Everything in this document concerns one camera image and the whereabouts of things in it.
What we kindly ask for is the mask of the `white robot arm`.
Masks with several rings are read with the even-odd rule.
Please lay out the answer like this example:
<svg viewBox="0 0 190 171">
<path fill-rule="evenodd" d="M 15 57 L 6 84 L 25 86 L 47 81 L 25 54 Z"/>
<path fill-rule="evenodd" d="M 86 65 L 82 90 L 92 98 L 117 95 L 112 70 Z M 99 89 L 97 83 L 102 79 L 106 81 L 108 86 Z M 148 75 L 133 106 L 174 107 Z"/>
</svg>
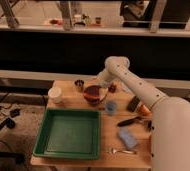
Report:
<svg viewBox="0 0 190 171">
<path fill-rule="evenodd" d="M 127 57 L 108 57 L 97 76 L 99 85 L 106 88 L 118 78 L 152 112 L 152 171 L 190 171 L 190 103 L 163 93 L 129 66 Z"/>
</svg>

